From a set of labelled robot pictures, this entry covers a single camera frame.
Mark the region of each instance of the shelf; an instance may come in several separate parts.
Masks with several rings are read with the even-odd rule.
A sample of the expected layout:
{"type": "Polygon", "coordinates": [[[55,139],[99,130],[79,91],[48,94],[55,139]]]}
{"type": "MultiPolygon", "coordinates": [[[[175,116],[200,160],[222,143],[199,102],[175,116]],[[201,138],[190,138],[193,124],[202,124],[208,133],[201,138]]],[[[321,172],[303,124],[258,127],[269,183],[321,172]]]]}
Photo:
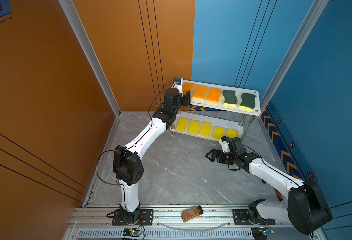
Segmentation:
{"type": "Polygon", "coordinates": [[[195,88],[191,91],[191,104],[193,104],[193,105],[199,105],[199,106],[208,107],[208,108],[216,108],[216,109],[220,109],[220,110],[255,115],[255,116],[258,116],[261,114],[259,92],[256,90],[249,90],[249,89],[243,89],[243,88],[233,88],[233,87],[227,87],[227,86],[221,86],[221,85],[215,85],[215,84],[209,84],[209,83],[199,83],[199,82],[188,81],[188,80],[183,80],[183,82],[184,83],[194,83],[194,84],[196,84],[196,86],[203,85],[203,86],[208,86],[208,87],[220,88],[221,90],[233,90],[233,91],[235,91],[235,95],[238,100],[236,107],[224,106],[223,105],[224,100],[223,100],[222,96],[220,96],[220,100],[219,100],[218,104],[208,103],[206,101],[196,101],[195,99],[192,98],[194,89],[196,88],[196,86],[195,86],[195,88]],[[239,105],[241,103],[241,94],[243,94],[243,93],[250,93],[250,94],[256,95],[256,98],[255,98],[256,106],[252,111],[246,111],[246,110],[239,108],[239,105]]]}
{"type": "Polygon", "coordinates": [[[224,120],[224,119],[220,119],[220,118],[213,118],[213,117],[208,117],[208,116],[194,114],[194,113],[188,113],[188,112],[181,112],[179,114],[176,114],[176,120],[174,122],[175,122],[175,129],[173,129],[173,130],[170,129],[171,132],[178,132],[178,133],[190,135],[190,136],[193,136],[193,137],[200,137],[200,138],[213,140],[213,141],[217,141],[217,142],[219,141],[219,139],[213,138],[213,132],[214,132],[214,128],[215,127],[224,128],[225,129],[224,136],[227,136],[228,129],[238,131],[237,137],[241,137],[241,135],[243,134],[243,131],[244,131],[243,127],[239,126],[238,122],[233,122],[233,121],[229,121],[229,120],[224,120]],[[186,130],[184,132],[177,131],[177,125],[179,123],[179,119],[180,118],[188,119],[188,124],[187,124],[186,130]],[[198,133],[200,133],[200,131],[201,131],[202,122],[212,123],[211,131],[209,133],[209,137],[201,136],[199,134],[196,135],[196,134],[188,133],[189,124],[190,124],[191,120],[196,120],[196,121],[200,122],[199,123],[198,133]]]}

